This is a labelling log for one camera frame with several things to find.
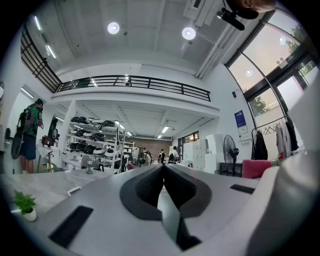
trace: shorts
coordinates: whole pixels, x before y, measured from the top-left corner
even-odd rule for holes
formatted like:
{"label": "shorts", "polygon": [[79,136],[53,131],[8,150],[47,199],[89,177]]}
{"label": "shorts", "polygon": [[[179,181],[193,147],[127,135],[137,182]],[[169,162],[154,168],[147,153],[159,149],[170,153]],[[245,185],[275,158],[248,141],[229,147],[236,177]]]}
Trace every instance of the shorts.
{"label": "shorts", "polygon": [[23,136],[20,155],[24,156],[27,160],[36,159],[36,138],[28,135]]}

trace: green shirt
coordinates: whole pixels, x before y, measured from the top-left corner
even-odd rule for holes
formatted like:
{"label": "green shirt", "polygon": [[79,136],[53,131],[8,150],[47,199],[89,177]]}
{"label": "green shirt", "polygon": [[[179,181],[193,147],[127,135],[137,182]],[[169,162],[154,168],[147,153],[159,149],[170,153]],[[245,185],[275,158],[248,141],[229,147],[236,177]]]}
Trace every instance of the green shirt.
{"label": "green shirt", "polygon": [[30,112],[29,118],[32,123],[32,127],[25,134],[37,138],[38,126],[43,124],[42,107],[34,103],[28,106],[26,110]]}

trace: white ceiling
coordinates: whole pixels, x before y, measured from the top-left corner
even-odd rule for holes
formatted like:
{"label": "white ceiling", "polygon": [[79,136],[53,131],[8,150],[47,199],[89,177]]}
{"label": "white ceiling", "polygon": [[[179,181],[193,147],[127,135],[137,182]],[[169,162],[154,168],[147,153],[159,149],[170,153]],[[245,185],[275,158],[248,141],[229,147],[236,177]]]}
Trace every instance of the white ceiling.
{"label": "white ceiling", "polygon": [[[69,102],[55,105],[55,115],[61,119],[69,107]],[[163,138],[171,138],[182,131],[197,127],[211,118],[199,114],[188,114],[173,111],[170,109],[133,107],[126,105],[110,105],[108,101],[78,101],[76,116],[92,117],[96,119],[120,121],[126,131],[133,135],[156,138],[163,135]],[[165,133],[162,129],[168,126]]]}
{"label": "white ceiling", "polygon": [[[205,1],[211,3],[213,13],[222,6],[221,0]],[[188,2],[51,0],[34,14],[56,55],[56,59],[47,57],[54,71],[65,69],[79,58],[95,53],[128,49],[152,51],[200,67],[227,23],[214,15],[210,25],[202,22],[201,26],[197,27],[198,35],[192,42],[184,39],[183,28],[196,27],[195,24],[199,22],[199,18],[192,20],[184,16]],[[107,25],[110,22],[120,25],[119,33],[108,33]],[[46,56],[45,43],[32,18],[27,22],[27,28],[41,54]]]}

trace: small plant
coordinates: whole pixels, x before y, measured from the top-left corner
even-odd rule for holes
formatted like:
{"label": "small plant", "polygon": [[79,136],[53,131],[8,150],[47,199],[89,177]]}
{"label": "small plant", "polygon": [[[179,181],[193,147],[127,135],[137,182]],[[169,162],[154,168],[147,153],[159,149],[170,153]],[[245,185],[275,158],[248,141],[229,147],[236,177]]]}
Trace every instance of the small plant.
{"label": "small plant", "polygon": [[31,198],[31,196],[31,194],[24,195],[15,190],[15,205],[20,208],[22,215],[31,213],[36,205],[34,202],[36,198]]}

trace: black metal railing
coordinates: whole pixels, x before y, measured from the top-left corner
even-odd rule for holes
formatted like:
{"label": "black metal railing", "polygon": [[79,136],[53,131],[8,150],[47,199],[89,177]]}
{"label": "black metal railing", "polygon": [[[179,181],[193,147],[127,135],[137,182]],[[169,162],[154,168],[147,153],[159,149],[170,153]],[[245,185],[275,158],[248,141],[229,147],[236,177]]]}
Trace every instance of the black metal railing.
{"label": "black metal railing", "polygon": [[182,94],[210,102],[210,92],[181,82],[137,75],[100,75],[64,82],[59,92],[88,87],[133,87]]}
{"label": "black metal railing", "polygon": [[32,41],[27,27],[24,26],[21,36],[21,59],[52,93],[55,93],[62,85],[61,80],[49,67],[46,58],[42,57]]}

